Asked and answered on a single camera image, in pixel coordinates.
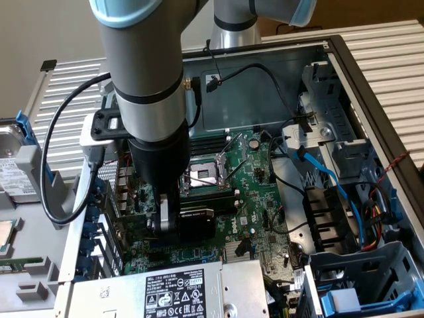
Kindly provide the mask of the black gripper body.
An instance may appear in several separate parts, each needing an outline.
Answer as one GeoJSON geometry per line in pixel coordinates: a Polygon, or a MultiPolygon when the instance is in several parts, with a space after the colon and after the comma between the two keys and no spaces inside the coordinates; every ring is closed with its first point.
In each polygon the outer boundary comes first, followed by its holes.
{"type": "Polygon", "coordinates": [[[190,140],[187,121],[168,138],[146,142],[132,138],[129,150],[139,177],[154,190],[155,200],[166,195],[173,208],[180,206],[178,180],[185,172],[190,159],[190,140]]]}

